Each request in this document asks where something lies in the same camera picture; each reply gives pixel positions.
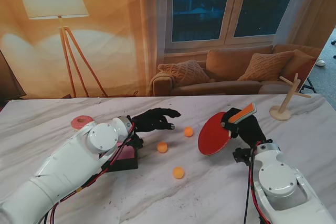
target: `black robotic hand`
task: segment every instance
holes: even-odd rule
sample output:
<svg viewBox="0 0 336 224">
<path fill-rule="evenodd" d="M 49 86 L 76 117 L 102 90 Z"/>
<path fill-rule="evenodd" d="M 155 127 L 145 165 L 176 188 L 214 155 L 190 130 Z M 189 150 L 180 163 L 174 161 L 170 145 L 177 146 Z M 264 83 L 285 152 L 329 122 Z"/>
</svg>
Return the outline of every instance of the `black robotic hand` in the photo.
<svg viewBox="0 0 336 224">
<path fill-rule="evenodd" d="M 134 122 L 136 132 L 150 132 L 154 130 L 173 130 L 175 125 L 169 123 L 165 116 L 177 118 L 181 114 L 176 110 L 155 108 L 137 115 L 131 119 Z"/>
<path fill-rule="evenodd" d="M 251 148 L 256 147 L 259 141 L 262 143 L 266 142 L 266 137 L 254 115 L 250 115 L 237 124 L 228 122 L 231 116 L 237 114 L 239 111 L 240 109 L 232 108 L 222 117 L 224 128 L 231 131 L 231 137 L 236 138 L 239 135 Z"/>
</svg>

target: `red paddle rubber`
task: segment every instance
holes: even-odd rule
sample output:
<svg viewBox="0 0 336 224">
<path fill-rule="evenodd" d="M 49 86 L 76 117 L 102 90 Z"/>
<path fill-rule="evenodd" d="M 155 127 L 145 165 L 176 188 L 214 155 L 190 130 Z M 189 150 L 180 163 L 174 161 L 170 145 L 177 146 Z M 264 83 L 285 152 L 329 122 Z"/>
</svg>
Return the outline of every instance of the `red paddle rubber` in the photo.
<svg viewBox="0 0 336 224">
<path fill-rule="evenodd" d="M 219 152 L 230 140 L 229 131 L 220 124 L 225 112 L 212 116 L 203 126 L 198 136 L 198 149 L 204 155 Z"/>
</svg>

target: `wooden stand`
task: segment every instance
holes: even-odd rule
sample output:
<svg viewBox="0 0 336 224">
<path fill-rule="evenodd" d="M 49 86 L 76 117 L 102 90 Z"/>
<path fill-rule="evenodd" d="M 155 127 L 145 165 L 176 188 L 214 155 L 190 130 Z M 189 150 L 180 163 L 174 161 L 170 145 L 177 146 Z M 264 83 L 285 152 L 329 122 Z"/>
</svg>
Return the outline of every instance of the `wooden stand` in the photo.
<svg viewBox="0 0 336 224">
<path fill-rule="evenodd" d="M 95 72 L 93 71 L 93 69 L 91 68 L 89 62 L 86 60 L 83 52 L 80 50 L 80 47 L 74 37 L 74 35 L 72 34 L 71 30 L 69 27 L 67 26 L 64 26 L 63 25 L 63 21 L 62 21 L 62 17 L 61 16 L 58 16 L 58 19 L 60 21 L 60 24 L 61 26 L 59 27 L 59 35 L 61 37 L 61 42 L 62 42 L 62 47 L 63 47 L 63 53 L 64 53 L 64 57 L 65 57 L 65 62 L 67 64 L 67 69 L 68 69 L 68 74 L 69 74 L 69 78 L 70 78 L 70 84 L 71 84 L 71 88 L 72 88 L 72 92 L 73 92 L 73 97 L 75 98 L 76 97 L 76 90 L 75 90 L 75 86 L 73 84 L 73 79 L 72 79 L 72 74 L 71 74 L 71 69 L 70 69 L 70 63 L 69 63 L 69 59 L 68 59 L 68 53 L 67 53 L 67 48 L 68 47 L 68 50 L 69 50 L 69 53 L 70 53 L 70 56 L 71 56 L 71 59 L 72 59 L 72 62 L 73 62 L 73 65 L 76 69 L 76 72 L 78 74 L 78 77 L 79 77 L 79 80 L 80 80 L 80 83 L 82 84 L 82 87 L 85 91 L 85 94 L 87 97 L 89 97 L 89 93 L 85 87 L 85 84 L 84 84 L 84 81 L 83 81 L 83 78 L 82 78 L 82 75 L 80 74 L 80 71 L 79 71 L 79 68 L 77 66 L 77 63 L 76 63 L 76 60 L 74 58 L 74 54 L 72 53 L 72 50 L 71 50 L 71 47 L 70 47 L 70 43 L 69 43 L 69 39 L 68 39 L 68 35 L 70 36 L 73 44 L 75 45 L 79 55 L 81 56 L 82 60 L 85 62 L 86 66 L 88 67 L 88 69 L 90 70 L 91 74 L 93 75 L 94 79 L 96 80 L 100 90 L 103 92 L 103 96 L 104 97 L 108 97 L 106 92 L 104 91 L 103 87 L 101 86 Z"/>
<path fill-rule="evenodd" d="M 298 79 L 298 73 L 295 74 L 294 82 L 291 82 L 291 81 L 287 80 L 286 78 L 284 78 L 282 76 L 280 76 L 280 79 L 283 80 L 284 82 L 292 85 L 292 88 L 289 90 L 289 92 L 286 95 L 286 98 L 282 102 L 281 106 L 278 106 L 278 105 L 272 106 L 269 110 L 269 113 L 276 120 L 287 121 L 288 119 L 290 119 L 291 114 L 290 114 L 290 111 L 286 109 L 286 106 L 288 105 L 292 96 L 294 94 L 299 95 L 301 97 L 306 97 L 306 98 L 311 98 L 311 96 L 307 95 L 307 94 L 301 94 L 301 93 L 296 92 L 296 89 L 298 88 L 298 86 L 301 82 L 301 80 Z"/>
</svg>

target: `floor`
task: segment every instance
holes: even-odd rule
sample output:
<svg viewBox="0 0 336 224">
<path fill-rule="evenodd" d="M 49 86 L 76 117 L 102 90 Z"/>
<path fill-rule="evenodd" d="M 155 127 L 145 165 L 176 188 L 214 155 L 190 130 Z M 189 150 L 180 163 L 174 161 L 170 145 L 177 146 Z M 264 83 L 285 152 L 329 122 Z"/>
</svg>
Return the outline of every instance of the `floor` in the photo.
<svg viewBox="0 0 336 224">
<path fill-rule="evenodd" d="M 314 85 L 318 94 L 321 94 L 325 99 L 336 109 L 336 45 L 331 45 L 331 42 L 336 39 L 336 29 L 332 32 L 321 57 L 326 62 L 325 67 L 314 66 L 309 75 L 309 79 Z M 311 90 L 304 89 L 303 93 L 313 93 Z"/>
</svg>

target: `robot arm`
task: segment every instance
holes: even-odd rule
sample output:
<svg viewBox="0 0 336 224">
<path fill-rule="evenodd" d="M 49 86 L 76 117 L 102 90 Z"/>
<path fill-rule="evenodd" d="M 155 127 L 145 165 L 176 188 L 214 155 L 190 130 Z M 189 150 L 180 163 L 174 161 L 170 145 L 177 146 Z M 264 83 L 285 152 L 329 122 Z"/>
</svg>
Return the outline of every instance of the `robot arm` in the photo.
<svg viewBox="0 0 336 224">
<path fill-rule="evenodd" d="M 37 224 L 43 216 L 82 186 L 117 151 L 117 142 L 123 142 L 135 132 L 173 130 L 165 116 L 180 114 L 171 109 L 156 108 L 133 117 L 114 118 L 109 122 L 88 123 L 67 139 L 65 144 L 50 155 L 41 168 L 21 185 L 0 206 L 0 221 L 8 224 Z"/>
<path fill-rule="evenodd" d="M 266 218 L 260 223 L 336 224 L 305 177 L 286 164 L 283 153 L 272 140 L 266 140 L 253 115 L 238 124 L 228 122 L 239 111 L 230 109 L 222 122 L 233 137 L 239 135 L 250 146 L 237 148 L 233 156 L 236 162 L 250 167 L 251 194 L 257 210 L 261 211 L 259 215 Z"/>
<path fill-rule="evenodd" d="M 272 224 L 335 224 L 299 170 L 285 163 L 283 153 L 274 143 L 258 145 L 254 188 L 259 206 Z"/>
</svg>

